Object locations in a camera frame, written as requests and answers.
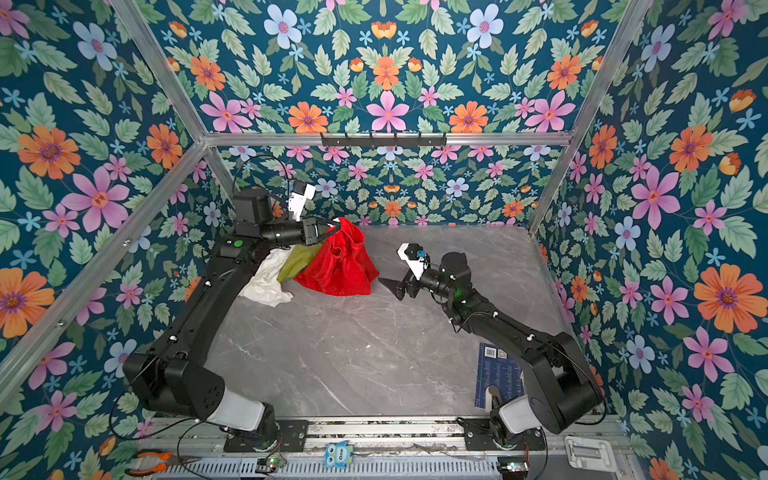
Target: flower center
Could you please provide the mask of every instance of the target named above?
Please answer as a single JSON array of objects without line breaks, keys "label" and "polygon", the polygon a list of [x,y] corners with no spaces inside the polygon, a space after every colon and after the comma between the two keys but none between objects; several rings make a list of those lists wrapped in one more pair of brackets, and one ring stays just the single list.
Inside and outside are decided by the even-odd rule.
[{"label": "flower center", "polygon": [[61,147],[57,144],[48,144],[41,148],[38,154],[45,161],[54,161],[61,156]]},{"label": "flower center", "polygon": [[16,310],[26,305],[27,300],[20,293],[8,293],[0,298],[0,312],[15,313]]},{"label": "flower center", "polygon": [[736,295],[736,292],[734,292],[732,289],[729,288],[729,289],[721,290],[718,293],[717,297],[720,303],[722,303],[723,306],[725,306],[725,308],[732,309],[736,307],[738,297]]},{"label": "flower center", "polygon": [[104,208],[109,203],[109,197],[105,192],[98,192],[94,197],[91,199],[91,203],[96,208]]}]

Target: blue package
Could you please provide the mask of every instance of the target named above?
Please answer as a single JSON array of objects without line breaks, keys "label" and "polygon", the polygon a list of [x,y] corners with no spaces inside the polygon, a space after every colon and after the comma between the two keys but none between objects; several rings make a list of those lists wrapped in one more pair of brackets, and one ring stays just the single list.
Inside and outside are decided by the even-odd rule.
[{"label": "blue package", "polygon": [[345,468],[352,463],[352,454],[354,451],[355,446],[347,445],[346,441],[329,443],[326,445],[326,468]]},{"label": "blue package", "polygon": [[502,403],[522,395],[520,366],[507,353],[489,343],[480,344],[478,358],[478,381],[475,387],[475,406],[485,407],[485,390],[495,385],[502,394]]}]

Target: pink flower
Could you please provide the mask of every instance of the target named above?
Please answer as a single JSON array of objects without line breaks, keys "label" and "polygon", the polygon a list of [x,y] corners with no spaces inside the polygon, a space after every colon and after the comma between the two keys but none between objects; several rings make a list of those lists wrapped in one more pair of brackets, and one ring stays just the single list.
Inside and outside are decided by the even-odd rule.
[{"label": "pink flower", "polygon": [[516,117],[528,118],[528,114],[532,114],[535,111],[534,101],[523,97],[523,101],[515,105],[515,110],[517,110],[515,112]]},{"label": "pink flower", "polygon": [[715,339],[710,343],[710,335],[703,327],[696,329],[696,338],[698,342],[691,337],[683,339],[685,346],[695,352],[688,357],[688,366],[697,369],[703,364],[704,374],[711,382],[717,380],[718,369],[725,373],[734,372],[733,365],[718,355],[718,353],[725,353],[728,350],[727,340]]},{"label": "pink flower", "polygon": [[622,303],[629,303],[629,306],[634,308],[637,306],[637,301],[642,300],[643,296],[637,291],[640,289],[639,283],[632,283],[628,278],[624,279],[624,286],[619,287],[619,291],[624,296],[621,299]]},{"label": "pink flower", "polygon": [[254,104],[253,99],[249,98],[247,101],[240,100],[240,113],[248,114],[248,118],[250,118],[251,120],[253,120],[256,117],[261,118],[261,112],[259,110],[261,110],[261,105]]},{"label": "pink flower", "polygon": [[88,321],[88,318],[90,318],[91,313],[95,313],[96,315],[100,315],[104,313],[104,304],[101,302],[98,302],[97,300],[101,300],[104,298],[104,295],[107,293],[107,289],[100,286],[95,291],[94,294],[91,295],[91,299],[88,301],[88,304],[85,306],[84,309],[80,310],[80,313],[78,313],[77,321],[80,325],[85,325],[85,323]]},{"label": "pink flower", "polygon": [[435,174],[435,172],[433,172],[432,169],[433,169],[432,165],[427,165],[424,162],[422,162],[421,165],[414,168],[413,170],[415,170],[416,172],[416,175],[415,175],[416,178],[426,180],[427,178],[430,178],[432,175]]},{"label": "pink flower", "polygon": [[207,163],[205,163],[205,160],[201,160],[197,162],[197,165],[195,165],[194,170],[192,170],[192,180],[194,183],[198,183],[200,179],[205,180],[207,178],[207,175],[205,174],[205,168],[208,166]]},{"label": "pink flower", "polygon": [[184,218],[184,215],[171,215],[170,218],[173,221],[173,225],[171,225],[170,229],[176,232],[179,237],[189,231],[187,224],[190,223],[190,220],[188,218]]},{"label": "pink flower", "polygon": [[485,172],[490,175],[491,178],[500,177],[504,173],[504,165],[502,165],[502,161],[496,163],[490,162],[488,163],[488,169]]},{"label": "pink flower", "polygon": [[73,392],[64,397],[61,390],[51,395],[51,405],[41,405],[35,410],[35,414],[40,417],[35,433],[40,433],[45,430],[49,425],[53,432],[58,432],[62,425],[64,425],[64,419],[73,416],[78,412],[76,407],[70,405],[77,399],[78,394]]},{"label": "pink flower", "polygon": [[650,168],[650,162],[647,161],[647,159],[647,155],[643,155],[640,158],[634,158],[634,166],[629,169],[629,173],[634,175],[632,180],[637,181],[638,178],[645,180],[646,171]]},{"label": "pink flower", "polygon": [[448,160],[456,160],[458,155],[456,152],[459,150],[458,145],[445,145],[443,148],[439,148],[432,152],[432,158],[439,158],[440,164],[445,164]]},{"label": "pink flower", "polygon": [[470,157],[477,157],[478,161],[483,161],[486,157],[493,157],[493,145],[472,145],[469,151]]},{"label": "pink flower", "polygon": [[43,217],[50,220],[45,225],[45,229],[49,232],[58,229],[58,234],[63,238],[67,238],[69,230],[80,230],[80,225],[74,222],[74,219],[78,217],[78,213],[67,212],[67,209],[62,204],[56,205],[55,212],[50,210],[43,212]]},{"label": "pink flower", "polygon": [[598,230],[598,218],[590,212],[587,218],[584,219],[584,231],[594,235],[594,232]]},{"label": "pink flower", "polygon": [[587,168],[584,163],[587,162],[587,154],[576,154],[576,157],[571,160],[571,164],[568,165],[571,168],[571,180],[576,180],[576,183],[581,181],[581,175],[587,173]]},{"label": "pink flower", "polygon": [[750,12],[750,7],[744,5],[744,0],[723,0],[721,6],[723,11],[713,14],[708,21],[715,27],[710,31],[710,40],[717,37],[718,33],[723,34],[723,37],[730,35],[733,31],[733,23],[746,17]]},{"label": "pink flower", "polygon": [[44,356],[29,376],[29,388],[35,390],[42,385],[47,376],[46,371],[50,372],[51,375],[64,375],[67,372],[67,363],[64,360],[59,360],[59,358],[69,355],[73,348],[74,343],[72,342],[62,343]]},{"label": "pink flower", "polygon": [[110,180],[117,180],[119,178],[121,182],[125,182],[127,180],[126,175],[133,173],[130,168],[125,166],[124,157],[117,158],[114,155],[109,156],[109,163],[104,164],[104,168],[109,170]]},{"label": "pink flower", "polygon": [[123,303],[123,308],[128,310],[131,307],[131,304],[134,305],[139,304],[139,295],[141,295],[142,292],[144,292],[143,288],[140,288],[136,282],[131,282],[129,285],[126,285],[123,283],[120,285],[120,293],[115,300],[118,302]]},{"label": "pink flower", "polygon": [[419,3],[422,5],[427,5],[429,3],[429,6],[432,7],[432,10],[437,12],[437,9],[440,7],[440,0],[419,0]]},{"label": "pink flower", "polygon": [[179,187],[176,189],[173,195],[170,196],[170,204],[175,205],[176,202],[181,202],[182,204],[185,204],[187,202],[187,198],[184,196],[184,194],[189,190],[189,187],[185,184],[179,185]]},{"label": "pink flower", "polygon": [[139,422],[138,425],[136,425],[136,433],[134,434],[135,439],[142,439],[143,437],[150,435],[152,433],[154,427],[154,423],[152,422],[152,417],[144,420],[143,422]]},{"label": "pink flower", "polygon": [[339,91],[336,92],[336,99],[339,101],[339,106],[346,105],[352,108],[352,102],[357,101],[357,97],[352,94],[352,88],[344,89],[339,87]]},{"label": "pink flower", "polygon": [[312,158],[312,154],[310,153],[310,147],[305,146],[295,146],[295,147],[288,147],[288,152],[286,153],[288,155],[288,158],[294,158],[299,161],[300,164],[304,163],[305,158]]},{"label": "pink flower", "polygon": [[664,320],[667,325],[672,325],[674,322],[674,314],[676,313],[681,318],[688,318],[688,309],[683,306],[682,302],[688,297],[688,290],[683,287],[678,287],[672,290],[672,279],[665,277],[661,286],[651,285],[650,292],[660,300],[654,300],[650,305],[650,309],[654,312],[664,311]]},{"label": "pink flower", "polygon": [[128,218],[128,210],[116,203],[117,200],[125,200],[130,190],[124,185],[109,187],[109,173],[104,168],[97,168],[94,172],[94,184],[84,175],[72,175],[75,186],[85,195],[67,194],[61,204],[71,210],[85,210],[83,227],[86,232],[92,232],[101,226],[101,218],[112,228],[118,228],[123,220]]},{"label": "pink flower", "polygon": [[605,186],[601,185],[602,182],[603,174],[598,174],[596,177],[594,174],[589,174],[589,183],[584,185],[584,191],[587,192],[587,203],[598,204],[600,202],[600,195],[605,192]]},{"label": "pink flower", "polygon": [[406,123],[400,117],[408,113],[409,106],[406,104],[395,105],[395,95],[389,90],[382,93],[381,101],[381,107],[376,104],[366,107],[368,113],[378,117],[373,121],[371,130],[379,131],[383,130],[384,127],[386,127],[387,133],[391,132],[393,127],[395,130],[405,130]]},{"label": "pink flower", "polygon": [[683,400],[683,407],[694,411],[694,419],[697,422],[701,422],[702,418],[714,422],[715,416],[710,409],[715,406],[715,401],[708,396],[702,397],[701,387],[697,383],[694,383],[693,391],[686,386],[683,387],[683,394],[687,397]]},{"label": "pink flower", "polygon": [[357,163],[349,167],[349,176],[355,177],[355,180],[360,180],[361,178],[368,178],[368,174],[366,173],[368,171],[367,168],[362,166],[360,164],[360,161],[357,161]]},{"label": "pink flower", "polygon": [[320,147],[321,151],[324,151],[323,160],[330,161],[333,159],[333,163],[336,165],[341,164],[342,158],[349,158],[349,152],[344,150],[344,147]]},{"label": "pink flower", "polygon": [[29,38],[27,29],[22,26],[22,23],[29,22],[29,17],[24,12],[11,10],[11,8],[13,8],[11,0],[0,0],[0,34],[10,35],[15,31],[20,36]]},{"label": "pink flower", "polygon": [[672,195],[664,195],[666,192],[675,188],[677,178],[680,176],[677,172],[664,175],[659,182],[659,170],[651,166],[646,176],[647,187],[644,185],[634,185],[632,187],[632,196],[642,200],[632,210],[632,218],[638,219],[645,217],[648,213],[648,225],[656,230],[661,223],[661,212],[664,210],[668,214],[677,212],[680,209],[680,203]]},{"label": "pink flower", "polygon": [[241,111],[239,100],[229,100],[227,106],[224,106],[224,100],[214,92],[208,94],[208,100],[213,105],[202,104],[200,109],[205,114],[216,117],[216,120],[214,120],[214,129],[216,131],[225,131],[229,128],[230,132],[239,134],[242,132],[240,127],[250,127],[253,125],[252,121],[243,115],[238,115]]},{"label": "pink flower", "polygon": [[565,128],[565,121],[560,117],[562,115],[570,114],[574,108],[576,108],[575,104],[563,105],[564,101],[565,90],[560,90],[558,93],[554,94],[551,103],[542,98],[537,99],[534,108],[539,115],[531,115],[531,117],[525,121],[525,124],[529,127],[538,125],[536,131],[549,131],[549,127],[552,127],[552,130],[555,131],[562,130]]},{"label": "pink flower", "polygon": [[440,94],[435,91],[435,87],[429,87],[429,90],[422,88],[422,96],[419,97],[419,101],[424,104],[424,108],[429,105],[437,105],[437,99],[440,98]]},{"label": "pink flower", "polygon": [[281,164],[277,167],[277,172],[280,174],[281,177],[287,177],[287,178],[293,178],[294,175],[296,175],[296,171],[293,169],[292,164],[288,164],[285,167]]},{"label": "pink flower", "polygon": [[589,331],[589,327],[582,326],[581,327],[581,333],[578,334],[582,340],[584,340],[584,344],[588,345],[589,342],[592,341],[592,332]]},{"label": "pink flower", "polygon": [[568,294],[565,292],[565,288],[562,288],[562,280],[558,279],[560,281],[560,287],[555,284],[555,289],[558,291],[558,295],[560,296],[560,302],[562,303],[563,310],[565,310],[565,316],[568,318],[568,322],[576,323],[576,317],[574,316],[574,313],[571,312],[574,305],[576,304],[576,300],[572,296],[568,296]]},{"label": "pink flower", "polygon": [[333,9],[336,7],[336,4],[339,5],[346,5],[346,0],[326,0],[326,7],[333,12]]},{"label": "pink flower", "polygon": [[694,210],[696,212],[696,215],[699,217],[698,220],[694,222],[694,227],[696,228],[704,228],[704,233],[709,236],[710,233],[712,233],[712,227],[717,228],[718,230],[721,228],[725,228],[725,222],[723,222],[720,218],[725,215],[725,213],[728,211],[725,207],[720,207],[718,209],[715,209],[715,200],[710,200],[707,202],[707,209],[703,208],[697,208]]}]

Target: marble surface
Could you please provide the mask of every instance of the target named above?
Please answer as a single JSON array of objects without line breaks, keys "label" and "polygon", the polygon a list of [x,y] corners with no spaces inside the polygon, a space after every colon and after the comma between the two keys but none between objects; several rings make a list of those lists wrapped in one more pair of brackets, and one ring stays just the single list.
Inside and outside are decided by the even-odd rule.
[{"label": "marble surface", "polygon": [[[475,288],[536,329],[563,331],[536,246],[520,227],[366,227],[381,276],[402,279],[401,243],[432,261],[466,252]],[[206,367],[227,386],[282,415],[461,415],[474,407],[480,337],[453,333],[431,296],[397,299],[378,281],[370,296],[337,298],[289,281],[277,308],[238,297]]]}]

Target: orange-handled pliers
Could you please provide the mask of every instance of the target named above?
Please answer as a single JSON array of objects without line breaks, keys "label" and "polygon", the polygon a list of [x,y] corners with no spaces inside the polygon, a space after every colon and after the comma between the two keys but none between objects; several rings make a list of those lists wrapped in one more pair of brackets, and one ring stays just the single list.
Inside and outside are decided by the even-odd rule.
[{"label": "orange-handled pliers", "polygon": [[139,450],[134,455],[134,458],[144,457],[157,457],[162,461],[162,463],[159,463],[148,470],[131,470],[126,468],[125,475],[131,477],[146,477],[152,475],[153,473],[165,472],[169,465],[186,465],[187,463],[197,462],[200,460],[200,457],[177,457],[170,452],[155,452],[154,450]]}]

